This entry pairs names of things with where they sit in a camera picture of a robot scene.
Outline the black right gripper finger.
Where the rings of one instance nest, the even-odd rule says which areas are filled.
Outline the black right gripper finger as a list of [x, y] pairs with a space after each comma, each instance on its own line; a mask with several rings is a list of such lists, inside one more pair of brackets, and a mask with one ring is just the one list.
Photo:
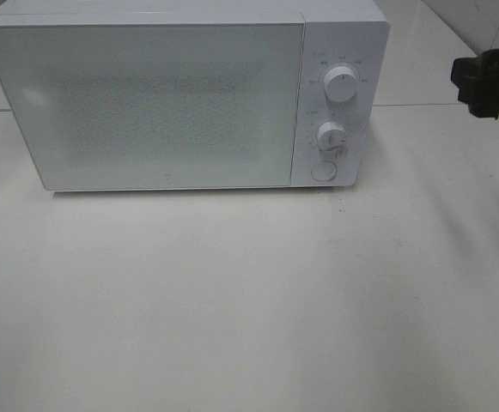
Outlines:
[[499, 87], [499, 49], [490, 49], [474, 58], [456, 58], [451, 81], [458, 88]]
[[458, 100], [465, 103], [476, 118], [499, 119], [499, 86], [460, 88]]

